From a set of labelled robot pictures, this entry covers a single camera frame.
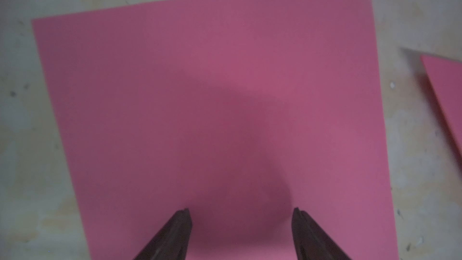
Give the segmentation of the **pink paper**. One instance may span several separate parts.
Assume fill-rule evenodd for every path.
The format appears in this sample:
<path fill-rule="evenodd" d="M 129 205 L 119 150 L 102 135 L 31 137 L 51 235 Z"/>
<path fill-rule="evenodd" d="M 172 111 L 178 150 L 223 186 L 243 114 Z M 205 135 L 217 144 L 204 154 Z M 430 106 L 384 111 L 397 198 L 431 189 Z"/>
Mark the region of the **pink paper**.
<path fill-rule="evenodd" d="M 458 151 L 462 151 L 462 63 L 434 55 L 421 61 Z"/>
<path fill-rule="evenodd" d="M 307 211 L 398 259 L 371 0 L 165 0 L 32 23 L 90 256 L 190 210 L 190 260 L 293 260 Z"/>

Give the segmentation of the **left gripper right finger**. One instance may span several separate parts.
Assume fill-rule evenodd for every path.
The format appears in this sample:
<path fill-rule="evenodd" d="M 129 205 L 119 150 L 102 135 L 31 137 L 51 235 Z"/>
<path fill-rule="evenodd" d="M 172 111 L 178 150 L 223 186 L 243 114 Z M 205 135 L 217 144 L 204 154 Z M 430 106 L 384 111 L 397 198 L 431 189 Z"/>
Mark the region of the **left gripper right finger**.
<path fill-rule="evenodd" d="M 351 260 L 305 211 L 295 208 L 291 220 L 298 260 Z"/>

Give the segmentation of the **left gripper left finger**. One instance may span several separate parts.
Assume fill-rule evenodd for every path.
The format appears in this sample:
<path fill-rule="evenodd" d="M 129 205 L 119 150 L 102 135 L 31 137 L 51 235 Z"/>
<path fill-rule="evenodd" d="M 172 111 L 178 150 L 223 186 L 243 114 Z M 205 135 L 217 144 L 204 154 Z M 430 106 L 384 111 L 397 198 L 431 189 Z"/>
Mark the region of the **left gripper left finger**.
<path fill-rule="evenodd" d="M 134 260 L 185 260 L 192 229 L 189 209 L 175 212 Z"/>

